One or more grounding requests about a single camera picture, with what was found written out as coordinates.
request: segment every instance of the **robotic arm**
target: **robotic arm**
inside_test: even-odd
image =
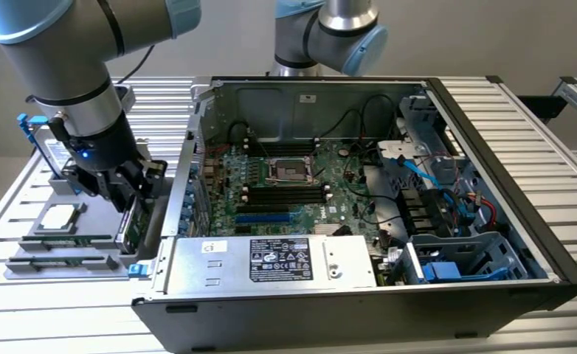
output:
[[[362,75],[385,46],[370,0],[278,0],[272,74]],[[159,194],[167,163],[139,153],[106,62],[194,30],[201,0],[2,0],[0,44],[73,156],[65,177],[117,210]]]

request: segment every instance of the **warning label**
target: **warning label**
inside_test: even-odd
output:
[[[254,282],[313,280],[308,238],[250,241],[250,279]]]

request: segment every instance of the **white wall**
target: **white wall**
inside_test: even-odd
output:
[[[577,0],[374,1],[391,41],[370,74],[499,74],[519,94],[548,94],[560,76],[577,77]],[[274,3],[202,0],[200,28],[158,45],[138,75],[266,71],[273,58]],[[127,73],[142,55],[115,60],[113,75]],[[30,152],[14,119],[27,109],[26,94],[0,50],[0,156]],[[565,116],[553,129],[577,148],[577,115]]]

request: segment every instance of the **power supply label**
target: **power supply label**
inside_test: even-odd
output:
[[[250,279],[254,282],[313,280],[309,239],[252,240]]]

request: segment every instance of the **motherboard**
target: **motherboard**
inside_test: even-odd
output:
[[[237,147],[212,152],[205,166],[212,234],[354,234],[372,243],[378,225],[370,222],[370,200],[348,189],[369,193],[350,149],[341,141],[326,141],[308,156],[277,157],[272,149],[249,154]]]

